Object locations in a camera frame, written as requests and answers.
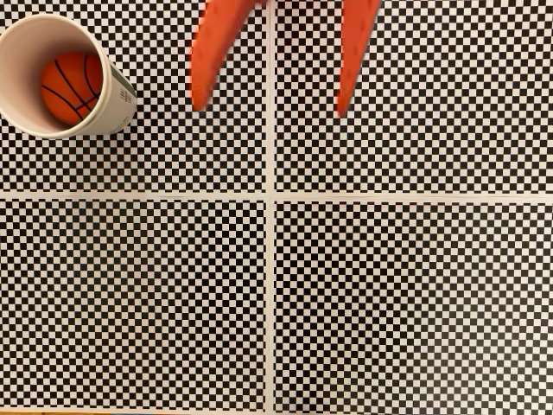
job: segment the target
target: checkerboard mat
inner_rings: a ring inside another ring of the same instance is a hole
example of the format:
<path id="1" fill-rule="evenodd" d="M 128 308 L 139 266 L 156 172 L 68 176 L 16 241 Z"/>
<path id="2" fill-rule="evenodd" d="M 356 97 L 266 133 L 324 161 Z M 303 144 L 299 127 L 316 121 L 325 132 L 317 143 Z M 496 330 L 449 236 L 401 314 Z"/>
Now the checkerboard mat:
<path id="1" fill-rule="evenodd" d="M 264 407 L 264 204 L 0 201 L 0 407 Z"/>
<path id="2" fill-rule="evenodd" d="M 553 191 L 550 0 L 383 0 L 342 120 L 341 1 L 276 19 L 277 190 Z"/>
<path id="3" fill-rule="evenodd" d="M 276 409 L 546 414 L 553 207 L 278 203 Z"/>
<path id="4" fill-rule="evenodd" d="M 192 112 L 189 53 L 203 0 L 3 0 L 0 31 L 39 12 L 94 33 L 138 93 L 130 128 L 48 141 L 0 120 L 1 190 L 259 191 L 264 186 L 264 11 L 221 70 L 212 104 Z"/>

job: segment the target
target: cup rim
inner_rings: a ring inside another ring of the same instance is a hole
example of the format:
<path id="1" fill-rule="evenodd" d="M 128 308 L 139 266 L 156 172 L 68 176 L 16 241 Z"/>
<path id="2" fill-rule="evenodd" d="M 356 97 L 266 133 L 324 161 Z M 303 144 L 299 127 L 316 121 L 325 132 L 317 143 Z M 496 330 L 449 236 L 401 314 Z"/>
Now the cup rim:
<path id="1" fill-rule="evenodd" d="M 39 19 L 51 19 L 51 20 L 58 20 L 58 21 L 70 23 L 75 28 L 79 29 L 83 34 L 85 34 L 86 37 L 88 37 L 88 40 L 96 48 L 96 52 L 98 53 L 98 57 L 102 64 L 102 76 L 104 78 L 102 79 L 102 89 L 100 91 L 99 101 L 94 106 L 94 108 L 92 108 L 92 111 L 90 111 L 90 113 L 86 116 L 86 118 L 82 120 L 80 123 L 66 130 L 52 132 L 52 133 L 37 133 L 36 131 L 32 131 L 29 128 L 25 128 L 20 124 L 15 123 L 1 107 L 0 107 L 0 113 L 2 113 L 3 117 L 6 118 L 6 120 L 10 124 L 14 125 L 17 129 L 23 132 L 26 132 L 31 136 L 42 137 L 46 139 L 67 138 L 72 136 L 78 136 L 96 118 L 96 116 L 104 110 L 104 107 L 107 104 L 108 94 L 106 93 L 106 91 L 109 91 L 111 89 L 111 75 L 108 72 L 110 62 L 104 50 L 102 49 L 102 46 L 86 28 L 84 28 L 83 26 L 81 26 L 80 24 L 78 24 L 77 22 L 75 22 L 74 20 L 68 17 L 50 14 L 50 13 L 39 13 L 36 15 L 27 16 L 13 23 L 6 30 L 4 30 L 4 32 L 0 35 L 0 45 L 2 45 L 2 42 L 5 41 L 6 35 L 13 28 L 16 28 L 17 26 L 24 24 L 30 20 L 39 20 Z"/>

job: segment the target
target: basketball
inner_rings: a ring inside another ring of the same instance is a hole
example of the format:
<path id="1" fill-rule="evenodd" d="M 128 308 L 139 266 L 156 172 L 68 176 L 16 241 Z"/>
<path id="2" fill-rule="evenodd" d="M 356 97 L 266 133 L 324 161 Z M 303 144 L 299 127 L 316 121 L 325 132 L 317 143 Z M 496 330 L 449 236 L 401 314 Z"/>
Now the basketball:
<path id="1" fill-rule="evenodd" d="M 62 54 L 44 67 L 41 83 L 42 99 L 52 115 L 67 125 L 77 125 L 98 103 L 102 64 L 93 54 Z"/>

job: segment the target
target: white gap line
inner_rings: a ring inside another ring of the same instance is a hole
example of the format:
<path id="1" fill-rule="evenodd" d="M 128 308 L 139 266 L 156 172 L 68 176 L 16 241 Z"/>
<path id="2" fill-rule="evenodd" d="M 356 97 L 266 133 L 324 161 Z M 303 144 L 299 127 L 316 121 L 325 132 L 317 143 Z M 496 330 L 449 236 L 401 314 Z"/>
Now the white gap line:
<path id="1" fill-rule="evenodd" d="M 100 200 L 100 201 L 331 201 L 374 203 L 544 203 L 553 194 L 445 194 L 445 193 L 140 193 L 140 192 L 0 192 L 0 200 Z"/>
<path id="2" fill-rule="evenodd" d="M 269 54 L 267 82 L 267 133 L 266 148 L 267 163 L 265 169 L 265 182 L 267 193 L 265 195 L 265 413 L 273 414 L 275 411 L 275 268 L 274 261 L 274 230 L 275 230 L 275 24 L 277 16 L 277 0 L 269 0 L 265 6 L 267 13 L 267 24 L 269 25 L 268 47 Z"/>
<path id="3" fill-rule="evenodd" d="M 279 193 L 277 201 L 363 201 L 375 203 L 548 203 L 553 194 Z"/>
<path id="4" fill-rule="evenodd" d="M 265 413 L 275 411 L 275 273 L 274 273 L 274 229 L 275 202 L 265 202 Z"/>
<path id="5" fill-rule="evenodd" d="M 159 415 L 263 415 L 264 412 L 257 411 L 161 411 L 157 409 L 105 409 L 105 408 L 92 408 L 84 406 L 82 408 L 57 408 L 57 407 L 2 407 L 2 412 L 24 412 L 24 413 L 37 413 L 37 412 L 56 412 L 56 413 L 135 413 L 135 414 L 159 414 Z"/>
<path id="6" fill-rule="evenodd" d="M 142 192 L 0 192 L 2 199 L 45 199 L 45 200 L 116 200 L 116 201 L 265 201 L 267 194 L 256 193 L 142 193 Z"/>

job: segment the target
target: small basketball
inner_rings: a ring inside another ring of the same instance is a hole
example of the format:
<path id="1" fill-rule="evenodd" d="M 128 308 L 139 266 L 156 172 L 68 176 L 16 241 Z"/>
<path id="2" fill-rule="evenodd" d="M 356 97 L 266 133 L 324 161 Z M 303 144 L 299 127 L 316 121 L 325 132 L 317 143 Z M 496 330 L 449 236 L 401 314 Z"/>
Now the small basketball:
<path id="1" fill-rule="evenodd" d="M 102 91 L 98 56 L 72 52 L 50 61 L 42 72 L 42 99 L 61 122 L 77 125 L 92 111 Z"/>

